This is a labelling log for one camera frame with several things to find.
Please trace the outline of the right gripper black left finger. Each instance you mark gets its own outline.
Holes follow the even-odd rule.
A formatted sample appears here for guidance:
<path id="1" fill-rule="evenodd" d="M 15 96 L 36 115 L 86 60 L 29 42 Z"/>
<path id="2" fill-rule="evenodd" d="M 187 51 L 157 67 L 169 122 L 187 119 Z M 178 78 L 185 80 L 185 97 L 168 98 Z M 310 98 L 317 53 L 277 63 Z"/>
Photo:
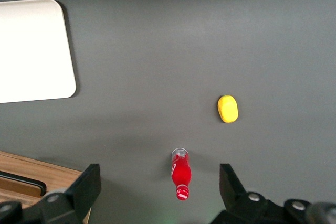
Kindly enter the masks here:
<path id="1" fill-rule="evenodd" d="M 100 165 L 91 164 L 64 192 L 25 209 L 25 223 L 83 223 L 100 192 Z"/>

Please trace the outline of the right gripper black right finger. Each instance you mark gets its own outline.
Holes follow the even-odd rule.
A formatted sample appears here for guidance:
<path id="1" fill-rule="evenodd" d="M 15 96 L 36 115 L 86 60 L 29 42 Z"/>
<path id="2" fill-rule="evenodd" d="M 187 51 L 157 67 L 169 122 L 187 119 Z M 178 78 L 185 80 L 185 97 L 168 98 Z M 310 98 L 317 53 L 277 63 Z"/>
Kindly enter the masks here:
<path id="1" fill-rule="evenodd" d="M 219 191 L 225 210 L 211 223 L 308 223 L 305 215 L 311 203 L 289 199 L 279 206 L 257 192 L 246 191 L 230 164 L 220 164 Z"/>

